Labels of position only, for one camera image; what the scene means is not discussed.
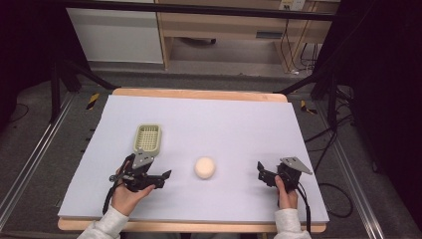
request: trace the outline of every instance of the white board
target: white board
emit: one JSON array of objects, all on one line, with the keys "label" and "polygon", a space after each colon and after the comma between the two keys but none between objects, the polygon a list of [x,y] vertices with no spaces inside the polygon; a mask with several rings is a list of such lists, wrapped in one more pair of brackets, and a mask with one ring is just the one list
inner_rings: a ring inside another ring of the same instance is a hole
[{"label": "white board", "polygon": [[[172,173],[164,188],[137,205],[133,220],[274,222],[276,188],[258,180],[258,161],[276,172],[281,157],[297,156],[312,168],[289,103],[109,96],[59,216],[102,217],[112,186],[108,178],[132,153],[136,129],[143,123],[158,123],[162,129],[160,154],[148,173]],[[206,180],[194,172],[202,156],[213,158],[217,166]],[[303,173],[301,184],[312,222],[327,222],[315,176]],[[306,221],[301,199],[299,213]]]}]

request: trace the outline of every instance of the hand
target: hand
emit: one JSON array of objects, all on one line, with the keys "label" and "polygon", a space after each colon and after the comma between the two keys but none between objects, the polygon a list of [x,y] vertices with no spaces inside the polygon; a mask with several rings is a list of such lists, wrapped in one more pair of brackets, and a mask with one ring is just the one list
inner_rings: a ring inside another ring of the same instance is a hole
[{"label": "hand", "polygon": [[155,188],[152,184],[141,191],[132,192],[124,186],[122,180],[118,184],[111,198],[111,206],[125,216],[129,216],[136,204]]},{"label": "hand", "polygon": [[292,190],[289,193],[286,192],[285,184],[283,183],[282,179],[277,175],[276,178],[276,185],[279,189],[279,207],[280,209],[286,208],[298,208],[298,194]]}]

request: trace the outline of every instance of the floor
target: floor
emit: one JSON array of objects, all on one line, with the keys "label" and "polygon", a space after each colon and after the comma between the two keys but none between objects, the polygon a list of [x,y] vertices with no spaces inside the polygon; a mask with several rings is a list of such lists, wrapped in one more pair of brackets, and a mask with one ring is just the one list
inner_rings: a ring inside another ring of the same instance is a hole
[{"label": "floor", "polygon": [[[308,46],[304,51],[304,59],[309,59],[312,57],[313,54],[313,47]],[[126,72],[133,72],[133,75],[114,75],[115,69],[104,69],[98,67],[97,70],[98,74],[104,77],[106,80],[113,80],[118,79],[121,81],[124,79],[127,83],[139,82],[139,76],[141,73],[151,74],[151,76],[157,77],[157,81],[161,81],[162,77],[160,75],[169,75],[173,80],[165,80],[167,81],[165,84],[171,85],[174,84],[174,88],[180,88],[185,85],[181,79],[186,78],[185,76],[193,75],[193,76],[203,76],[204,79],[204,86],[209,86],[211,83],[213,85],[219,84],[216,89],[230,89],[231,85],[235,85],[235,81],[237,81],[235,76],[239,77],[253,77],[254,80],[263,79],[261,83],[254,85],[254,89],[258,89],[259,91],[270,91],[274,86],[277,86],[278,79],[283,79],[285,82],[292,84],[300,79],[303,79],[308,74],[312,72],[310,67],[310,61],[300,61],[298,59],[296,61],[296,66],[300,68],[297,74],[295,73],[285,73],[282,68],[282,63],[275,53],[275,47],[270,42],[260,42],[260,41],[227,41],[227,40],[218,40],[215,45],[209,43],[206,40],[192,40],[192,39],[176,39],[173,46],[173,51],[171,53],[171,61],[170,65],[167,70],[163,70],[162,68],[143,68],[137,67],[136,69],[124,69]],[[219,83],[213,82],[213,76],[225,77],[227,81],[222,81]],[[89,87],[94,87],[95,84],[91,82],[85,84],[89,85]],[[202,85],[194,85],[189,86],[189,88],[201,88]],[[245,91],[252,89],[252,87],[245,88]],[[310,101],[309,92],[312,89],[312,85],[305,86],[302,89],[299,89],[296,93],[289,95],[289,101],[295,105],[295,109],[298,114],[298,121],[301,126],[301,130],[303,131],[304,138],[309,138],[312,135],[319,132],[321,129],[324,129],[326,125],[324,125],[323,116],[320,115],[313,115],[312,112],[303,111],[301,106],[302,100],[307,101],[307,106],[309,110],[317,110],[318,112],[324,111],[324,104],[317,104],[316,106],[312,101]],[[80,93],[77,98],[81,98],[81,101],[85,101],[85,98],[89,96],[89,93]],[[28,141],[36,142],[39,139],[45,128],[47,127],[47,121],[49,119],[49,106],[45,106],[44,102],[49,97],[49,90],[44,86],[38,86],[35,88],[31,88],[25,90],[20,96],[20,104],[18,105],[17,110],[15,111],[12,119],[17,119],[14,124],[11,124],[7,130],[3,131],[0,134],[0,142],[2,148],[0,150],[0,156],[2,158],[28,158],[31,154],[32,148],[30,146],[25,147],[23,145],[20,150],[17,150],[17,144],[19,144],[19,138],[25,137]],[[30,110],[26,112],[24,106],[27,106]],[[349,111],[347,108],[343,107],[339,109],[340,116],[347,116]],[[78,115],[74,116],[69,114],[70,118],[68,119],[69,122],[75,124],[75,122],[83,122],[82,119],[87,121],[94,121],[91,119],[89,114],[85,114],[83,116]],[[90,131],[89,123],[86,125],[80,125],[82,131],[86,138],[90,137],[92,132]],[[74,127],[69,127],[66,129],[64,126],[63,131],[58,137],[66,138],[75,133]],[[327,153],[326,159],[321,164],[321,173],[318,177],[318,182],[336,182],[338,185],[341,186],[347,193],[350,193],[350,190],[347,189],[350,185],[347,184],[345,180],[344,174],[347,171],[344,171],[344,168],[341,166],[341,161],[338,161],[338,158],[341,157],[340,152],[345,153],[345,157],[352,159],[349,161],[350,167],[353,168],[355,174],[359,178],[358,181],[360,184],[358,185],[361,187],[361,191],[364,192],[363,198],[356,198],[352,196],[352,199],[356,200],[357,202],[361,202],[367,200],[370,205],[369,210],[369,217],[370,212],[372,212],[377,219],[375,222],[376,225],[372,226],[379,226],[381,228],[380,233],[376,232],[374,234],[370,234],[370,230],[365,228],[365,224],[363,223],[368,216],[367,208],[363,208],[363,210],[357,205],[354,208],[354,211],[351,217],[346,219],[340,219],[336,217],[330,216],[330,222],[327,226],[326,232],[315,235],[316,238],[422,238],[422,234],[417,229],[417,227],[412,222],[411,218],[406,211],[406,208],[400,203],[400,199],[398,195],[395,193],[394,189],[392,188],[391,184],[383,175],[373,173],[372,168],[370,165],[370,159],[368,155],[365,153],[364,145],[360,142],[358,134],[353,129],[353,126],[350,124],[346,124],[344,127],[341,127],[338,132],[338,141],[341,141],[341,144],[334,144],[333,147],[330,148],[329,152]],[[329,137],[326,135],[322,138],[323,140],[313,142],[309,146],[312,149],[319,149],[323,147],[326,142],[329,140]],[[88,144],[87,141],[82,142],[70,142],[66,148],[61,148],[61,150],[71,150],[77,149],[80,150],[79,153],[83,153],[82,149],[86,147]],[[313,163],[317,163],[318,156],[320,154],[320,150],[310,151],[310,156],[314,158]],[[63,160],[67,160],[67,156],[63,155]],[[54,164],[54,168],[60,168],[57,161],[52,162]],[[45,171],[51,170],[49,164],[41,162],[38,167]],[[14,178],[21,172],[20,170],[25,168],[24,161],[16,161],[15,164],[6,163],[3,168],[1,168],[2,172],[2,179],[4,183],[0,187],[2,192],[2,198],[6,197],[7,189],[12,187],[12,182]],[[50,181],[54,181],[54,173],[52,173],[51,178],[49,175],[39,174],[37,172],[32,172],[33,180],[29,183],[30,188],[26,191],[21,192],[24,196],[22,198],[31,198],[27,197],[29,195],[28,191],[43,191],[45,190],[45,186],[41,188],[34,188],[37,186],[32,187],[32,185],[38,185],[33,181],[36,180],[46,180],[46,183]],[[59,191],[65,191],[66,188],[59,188]],[[337,211],[340,214],[347,213],[348,201],[347,199],[338,191],[331,190],[329,188],[321,189],[323,194],[326,195],[326,201],[329,204],[329,210]],[[46,198],[45,200],[50,200],[49,204],[57,204],[56,200],[53,198]],[[42,202],[40,202],[37,198],[31,198],[31,203],[34,205],[27,206],[26,201],[20,201],[16,203],[16,208],[43,208]],[[42,217],[43,213],[47,213],[47,211],[38,211],[40,213],[40,217]],[[52,215],[51,220],[56,222],[57,218],[55,217],[57,214]],[[21,238],[44,238],[47,237],[42,233],[34,233],[34,232],[16,232],[14,231],[15,227],[13,224],[14,222],[18,223],[22,220],[19,216],[15,216],[13,211],[11,215],[2,215],[2,218],[9,217],[9,220],[1,226],[3,229],[2,231],[8,232],[15,232],[18,233]],[[32,221],[27,225],[27,228],[41,228],[37,222]],[[56,235],[50,233],[50,237],[56,236],[57,238],[63,238],[64,235]]]}]

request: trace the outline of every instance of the white sleeve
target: white sleeve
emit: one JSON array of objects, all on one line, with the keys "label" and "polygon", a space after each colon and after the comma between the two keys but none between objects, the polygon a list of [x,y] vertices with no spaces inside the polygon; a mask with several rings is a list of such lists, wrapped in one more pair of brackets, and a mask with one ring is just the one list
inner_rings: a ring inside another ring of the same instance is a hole
[{"label": "white sleeve", "polygon": [[111,205],[108,211],[100,221],[92,222],[87,229],[78,237],[78,239],[86,238],[101,238],[101,239],[116,239],[120,238],[120,231],[123,229],[128,217],[124,216]]},{"label": "white sleeve", "polygon": [[308,231],[303,231],[298,210],[289,208],[276,212],[277,235],[274,239],[310,239]]}]

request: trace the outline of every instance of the gray carpet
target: gray carpet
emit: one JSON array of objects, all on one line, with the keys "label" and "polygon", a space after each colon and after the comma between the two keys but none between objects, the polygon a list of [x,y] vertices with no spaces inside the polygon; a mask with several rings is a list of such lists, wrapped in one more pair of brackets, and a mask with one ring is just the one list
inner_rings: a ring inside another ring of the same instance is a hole
[{"label": "gray carpet", "polygon": [[[289,79],[256,78],[256,77],[225,77],[225,76],[191,76],[170,74],[112,74],[98,73],[111,83],[125,87],[168,88],[168,89],[198,89],[226,91],[258,91],[272,92],[285,88],[293,83]],[[98,87],[91,81],[82,79],[83,88],[76,94],[72,107],[68,112],[60,130],[56,134],[49,149],[32,176],[21,199],[18,201],[12,215],[9,217],[3,232],[43,232],[65,234],[57,227],[57,202],[66,193],[67,187],[78,167],[84,149],[89,144],[88,138],[96,128],[106,96],[110,91]],[[1,132],[1,162],[7,168],[1,167],[2,183],[0,189],[5,195],[14,178],[19,173],[31,148],[41,136],[49,119],[50,99],[49,84],[44,83],[22,94],[19,101],[29,106],[29,113],[15,121]],[[310,86],[302,88],[298,93],[289,96],[294,104],[297,118],[304,138],[309,138],[324,130],[320,115],[312,115],[301,111],[300,100],[309,98],[307,92]],[[86,106],[93,93],[101,93],[95,107],[88,111]],[[339,118],[348,115],[348,109],[342,108]],[[364,145],[361,144],[356,128],[349,122],[338,130],[338,140],[341,141],[347,157],[373,207],[386,238],[422,238],[421,232],[412,221],[408,211],[401,203],[388,178],[382,174],[373,173],[371,160]],[[308,150],[324,148],[328,135],[307,143]],[[313,165],[321,151],[310,152]],[[318,182],[331,183],[348,193],[347,184],[338,167],[336,155],[330,148],[323,158],[316,173]],[[330,187],[321,188],[322,196],[331,212],[346,214],[350,208],[347,198],[339,191]],[[327,229],[315,238],[367,238],[365,227],[356,209],[347,218],[329,215]]]}]

